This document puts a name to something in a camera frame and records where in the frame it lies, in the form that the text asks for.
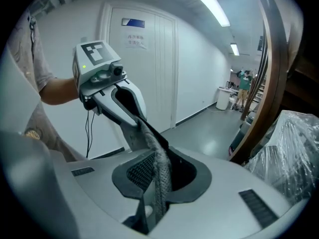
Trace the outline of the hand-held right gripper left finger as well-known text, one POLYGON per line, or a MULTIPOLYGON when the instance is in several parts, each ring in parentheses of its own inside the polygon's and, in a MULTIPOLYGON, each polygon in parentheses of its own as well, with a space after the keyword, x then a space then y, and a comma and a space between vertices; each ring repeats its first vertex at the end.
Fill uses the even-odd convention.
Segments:
POLYGON ((77 226, 77 239, 146 239, 147 235, 124 225, 138 209, 138 200, 124 197, 112 182, 113 170, 137 155, 66 162, 51 151, 54 172, 77 226))

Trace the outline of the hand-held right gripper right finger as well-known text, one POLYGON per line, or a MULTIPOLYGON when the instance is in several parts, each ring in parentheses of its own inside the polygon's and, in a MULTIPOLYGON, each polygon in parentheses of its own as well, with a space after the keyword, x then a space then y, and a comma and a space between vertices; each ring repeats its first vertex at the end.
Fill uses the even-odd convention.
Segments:
POLYGON ((150 232, 152 239, 276 239, 301 214, 284 195, 241 165, 179 148, 211 171, 210 186, 196 201, 173 204, 150 232))

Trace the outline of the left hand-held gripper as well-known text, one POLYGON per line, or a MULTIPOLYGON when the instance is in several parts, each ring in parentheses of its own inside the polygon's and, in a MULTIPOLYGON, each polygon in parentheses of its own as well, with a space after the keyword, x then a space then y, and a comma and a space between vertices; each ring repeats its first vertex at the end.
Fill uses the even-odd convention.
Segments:
POLYGON ((147 121, 143 95, 127 80, 120 56, 108 43, 96 40, 76 45, 72 71, 86 110, 96 109, 118 125, 137 127, 137 117, 147 121))

